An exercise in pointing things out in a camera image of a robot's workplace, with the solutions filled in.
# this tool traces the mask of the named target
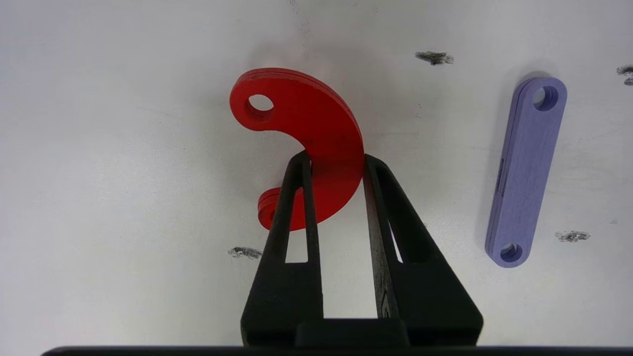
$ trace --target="white surface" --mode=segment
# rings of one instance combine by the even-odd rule
[[[353,110],[484,315],[480,345],[633,345],[631,1],[16,1],[0,5],[0,354],[241,342],[256,218],[301,147],[229,111],[304,71]],[[447,51],[432,67],[416,51]],[[569,100],[534,247],[484,235],[514,86]],[[319,225],[327,317],[374,317],[362,189]],[[556,231],[592,236],[561,243]]]

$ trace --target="purple link bar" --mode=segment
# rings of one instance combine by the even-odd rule
[[[543,101],[535,104],[541,88]],[[512,97],[486,239],[486,252],[502,267],[530,255],[566,101],[567,88],[551,77],[526,80]]]

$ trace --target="red curved piece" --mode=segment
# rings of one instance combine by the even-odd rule
[[[261,111],[249,98],[267,96],[273,108]],[[339,211],[352,197],[365,163],[363,138],[351,110],[334,90],[309,75],[283,68],[262,68],[242,74],[230,96],[233,115],[247,129],[274,130],[294,137],[312,160],[316,221]],[[280,188],[265,191],[258,217],[267,229],[277,207]],[[297,190],[291,230],[305,227],[303,190]]]

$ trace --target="hole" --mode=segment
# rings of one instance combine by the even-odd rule
[[[273,102],[270,101],[268,96],[255,94],[248,98],[248,102],[259,111],[268,111],[273,108]]]
[[[246,112],[254,121],[266,122],[270,120],[273,117],[273,109],[273,102],[265,95],[252,95],[246,102]]]
[[[288,236],[288,250],[285,253],[287,264],[300,264],[308,261],[308,237],[306,230],[291,231]]]
[[[542,87],[536,91],[532,104],[539,111],[548,111],[558,102],[558,91],[554,87]]]
[[[516,243],[509,243],[501,249],[501,259],[505,262],[514,262],[521,257],[523,249]]]
[[[391,240],[394,241],[394,249],[396,250],[396,257],[398,258],[398,262],[402,263],[402,256],[400,255],[400,247],[398,247],[398,243],[396,242],[396,237],[394,236],[394,231],[391,229],[391,223],[389,224],[389,232],[391,232]]]

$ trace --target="dark stain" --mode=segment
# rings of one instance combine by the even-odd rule
[[[560,242],[578,242],[589,239],[591,235],[582,231],[559,231],[556,233],[556,237]]]
[[[172,114],[170,114],[170,113],[168,113],[166,111],[161,111],[161,110],[152,109],[152,108],[145,108],[143,106],[137,106],[136,108],[139,109],[139,110],[145,110],[145,111],[149,111],[151,113],[157,114],[159,117],[171,117],[171,118],[175,118],[175,119],[178,119],[178,120],[182,120],[182,117],[178,117],[176,115],[172,115]]]
[[[297,6],[297,0],[286,0],[288,2],[288,5],[290,5],[292,12],[294,12],[295,15],[299,14],[299,6]]]
[[[249,260],[256,260],[261,257],[261,251],[250,247],[233,247],[227,251],[233,258],[248,257]]]
[[[416,52],[415,58],[429,62],[431,65],[453,64],[453,56],[446,52]]]
[[[624,80],[625,86],[633,86],[633,65],[625,65],[616,69],[618,75],[624,75],[627,78]]]

